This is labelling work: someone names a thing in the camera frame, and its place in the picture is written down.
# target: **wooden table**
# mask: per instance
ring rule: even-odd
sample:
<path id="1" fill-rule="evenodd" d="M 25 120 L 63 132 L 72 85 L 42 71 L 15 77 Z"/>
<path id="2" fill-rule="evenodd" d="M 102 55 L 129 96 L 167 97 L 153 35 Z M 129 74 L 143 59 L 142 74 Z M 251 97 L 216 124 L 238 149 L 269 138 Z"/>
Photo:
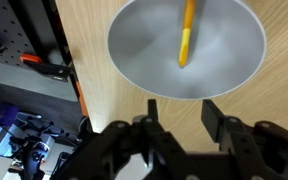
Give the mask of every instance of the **wooden table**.
<path id="1" fill-rule="evenodd" d="M 94 129 L 146 113 L 157 99 L 160 122 L 189 151 L 217 150 L 200 121 L 202 101 L 166 99 L 133 86 L 116 70 L 106 48 L 113 17 L 127 0 L 57 0 Z M 241 88 L 214 98 L 225 114 L 253 125 L 270 120 L 288 129 L 288 0 L 249 0 L 262 21 L 268 49 L 259 72 Z"/>

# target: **screw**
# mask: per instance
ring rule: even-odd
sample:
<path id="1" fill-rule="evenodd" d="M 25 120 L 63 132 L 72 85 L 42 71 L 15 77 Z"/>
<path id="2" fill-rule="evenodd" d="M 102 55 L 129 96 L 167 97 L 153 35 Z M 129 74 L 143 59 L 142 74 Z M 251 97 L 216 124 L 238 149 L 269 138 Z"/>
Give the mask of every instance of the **screw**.
<path id="1" fill-rule="evenodd" d="M 185 180 L 200 180 L 200 179 L 197 176 L 190 174 L 186 176 Z"/>
<path id="2" fill-rule="evenodd" d="M 117 127 L 118 127 L 118 128 L 123 128 L 123 127 L 125 127 L 125 124 L 124 124 L 124 123 L 118 123 L 118 124 L 117 124 Z"/>
<path id="3" fill-rule="evenodd" d="M 151 118 L 146 118 L 146 122 L 148 122 L 148 123 L 153 122 L 153 119 L 151 119 Z"/>
<path id="4" fill-rule="evenodd" d="M 230 118 L 230 121 L 233 122 L 233 123 L 236 123 L 236 122 L 237 122 L 237 119 L 235 119 L 235 118 Z"/>
<path id="5" fill-rule="evenodd" d="M 268 124 L 268 123 L 262 123 L 261 124 L 263 127 L 266 127 L 266 128 L 269 128 L 271 125 L 270 124 Z"/>
<path id="6" fill-rule="evenodd" d="M 251 180 L 265 180 L 265 179 L 262 178 L 261 176 L 254 175 L 251 177 Z"/>

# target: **black pegboard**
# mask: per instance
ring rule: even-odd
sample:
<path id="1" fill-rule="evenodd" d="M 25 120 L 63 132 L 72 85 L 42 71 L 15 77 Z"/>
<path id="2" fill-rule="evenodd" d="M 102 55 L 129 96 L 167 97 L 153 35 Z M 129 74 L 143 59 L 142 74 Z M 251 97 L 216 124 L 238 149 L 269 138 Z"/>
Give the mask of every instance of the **black pegboard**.
<path id="1" fill-rule="evenodd" d="M 0 63 L 29 68 L 20 61 L 20 55 L 36 52 L 8 0 L 0 0 L 0 43 L 5 47 Z"/>

